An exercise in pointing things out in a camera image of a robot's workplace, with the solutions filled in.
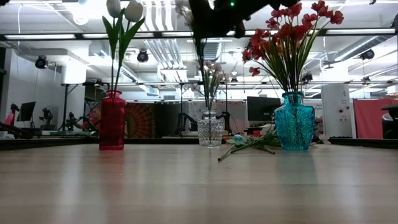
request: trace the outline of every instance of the white tulip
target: white tulip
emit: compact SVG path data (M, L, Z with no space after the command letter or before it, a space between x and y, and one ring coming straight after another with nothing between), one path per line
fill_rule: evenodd
M138 22L142 17L142 12L144 11L144 7L141 3L136 0L130 0L129 5L126 8L124 16L130 22Z
M121 11L120 0L106 0L106 8L110 16L118 18Z

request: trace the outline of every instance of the vase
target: vase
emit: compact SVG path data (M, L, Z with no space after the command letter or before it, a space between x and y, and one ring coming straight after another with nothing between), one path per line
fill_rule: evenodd
M282 95L284 106L275 110L275 125L282 150L306 151L315 130L315 110L302 104L303 93Z
M204 147L220 147L223 132L223 120L216 119L216 112L203 112L202 119L198 120L199 145Z
M120 91L108 90L106 94L101 104L99 149L123 150L126 101L120 98Z

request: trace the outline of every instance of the desk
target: desk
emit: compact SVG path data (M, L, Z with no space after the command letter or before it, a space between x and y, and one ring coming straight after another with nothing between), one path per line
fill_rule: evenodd
M398 151L0 151L0 223L398 223Z

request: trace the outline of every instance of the teal glass vase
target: teal glass vase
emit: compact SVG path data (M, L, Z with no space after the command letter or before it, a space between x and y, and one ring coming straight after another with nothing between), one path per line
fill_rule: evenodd
M306 151L315 130L315 110L302 104L303 93L282 95L284 106L275 110L275 125L284 151Z

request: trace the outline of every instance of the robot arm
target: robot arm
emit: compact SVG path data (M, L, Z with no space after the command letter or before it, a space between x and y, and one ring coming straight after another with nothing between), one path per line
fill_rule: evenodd
M207 0L189 0L195 21L194 32L205 37L224 37L234 29L235 38L245 33L243 20L267 6L279 9L280 5L293 6L300 0L216 0L215 8L211 9Z

